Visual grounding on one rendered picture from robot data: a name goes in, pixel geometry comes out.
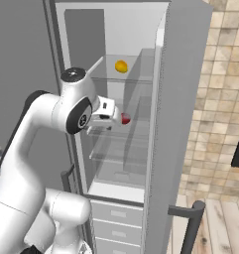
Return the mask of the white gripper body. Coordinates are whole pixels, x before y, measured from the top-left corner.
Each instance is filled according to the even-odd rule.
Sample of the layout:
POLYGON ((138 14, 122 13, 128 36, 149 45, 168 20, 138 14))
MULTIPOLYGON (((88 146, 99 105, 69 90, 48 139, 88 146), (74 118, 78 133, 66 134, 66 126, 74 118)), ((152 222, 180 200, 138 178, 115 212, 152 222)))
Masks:
POLYGON ((114 125, 121 125, 121 113, 117 106, 111 109, 98 109, 92 113, 87 124, 87 133, 94 131, 98 127, 109 128, 114 125))

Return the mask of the glass fridge shelf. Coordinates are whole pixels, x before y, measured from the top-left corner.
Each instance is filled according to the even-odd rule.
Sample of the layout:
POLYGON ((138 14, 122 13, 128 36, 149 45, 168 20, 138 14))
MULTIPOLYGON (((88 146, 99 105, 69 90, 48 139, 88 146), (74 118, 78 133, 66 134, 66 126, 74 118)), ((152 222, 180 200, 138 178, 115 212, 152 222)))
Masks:
POLYGON ((87 133, 87 135, 91 138, 100 139, 119 138, 123 140, 147 140, 149 137, 149 122, 131 119, 127 125, 114 125, 109 128, 98 127, 94 131, 87 133))
POLYGON ((90 75, 97 79, 151 82, 153 67, 153 57, 106 55, 90 75))
POLYGON ((105 139, 94 146, 89 158, 96 161, 141 165, 146 163, 147 154, 147 141, 105 139))

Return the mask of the grey fridge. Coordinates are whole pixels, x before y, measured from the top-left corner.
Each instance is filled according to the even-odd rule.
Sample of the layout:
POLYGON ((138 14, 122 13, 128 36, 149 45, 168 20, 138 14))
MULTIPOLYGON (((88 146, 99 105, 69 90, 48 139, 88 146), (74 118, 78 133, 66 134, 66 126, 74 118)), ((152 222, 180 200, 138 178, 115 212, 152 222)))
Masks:
MULTIPOLYGON (((106 55, 154 58, 156 35, 169 2, 157 0, 49 0, 58 68, 79 66, 90 73, 106 55)), ((92 78, 99 96, 115 101, 120 113, 149 122, 153 80, 92 78)), ((147 161, 136 165, 89 158, 94 146, 105 139, 91 138, 87 127, 68 138, 74 164, 75 192, 92 199, 140 207, 144 213, 147 161)), ((93 254, 97 254, 91 215, 82 228, 93 254)))

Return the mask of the yellow mango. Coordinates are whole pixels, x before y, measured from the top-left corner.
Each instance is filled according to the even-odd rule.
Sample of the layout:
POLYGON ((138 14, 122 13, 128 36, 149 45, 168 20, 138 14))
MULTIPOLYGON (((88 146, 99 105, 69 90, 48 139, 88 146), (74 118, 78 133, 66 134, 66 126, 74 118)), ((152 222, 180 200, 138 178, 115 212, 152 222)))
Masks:
POLYGON ((119 60, 115 63, 115 69, 118 71, 118 72, 121 72, 121 73, 125 73, 128 71, 128 66, 127 66, 127 63, 122 61, 122 60, 119 60))

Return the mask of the grey fridge door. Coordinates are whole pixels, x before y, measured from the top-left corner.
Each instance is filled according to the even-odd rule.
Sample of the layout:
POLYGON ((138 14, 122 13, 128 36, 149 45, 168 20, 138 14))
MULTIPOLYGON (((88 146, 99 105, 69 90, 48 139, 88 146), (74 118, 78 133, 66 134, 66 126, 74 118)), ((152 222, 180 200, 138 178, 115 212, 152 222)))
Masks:
POLYGON ((166 254, 212 7, 171 0, 156 35, 141 254, 166 254))

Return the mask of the grey fridge drawer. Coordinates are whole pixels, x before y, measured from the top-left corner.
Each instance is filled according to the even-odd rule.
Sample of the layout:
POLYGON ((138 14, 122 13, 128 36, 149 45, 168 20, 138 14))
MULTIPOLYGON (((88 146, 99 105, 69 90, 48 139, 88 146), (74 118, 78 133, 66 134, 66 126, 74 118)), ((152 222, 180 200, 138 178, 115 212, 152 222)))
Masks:
POLYGON ((91 200, 92 215, 96 219, 133 226, 142 226, 143 209, 131 205, 91 200))
POLYGON ((97 254, 141 254, 138 246, 113 242, 106 239, 96 239, 97 254))
POLYGON ((142 229, 121 223, 93 220, 96 237, 115 240, 119 242, 140 245, 142 229))

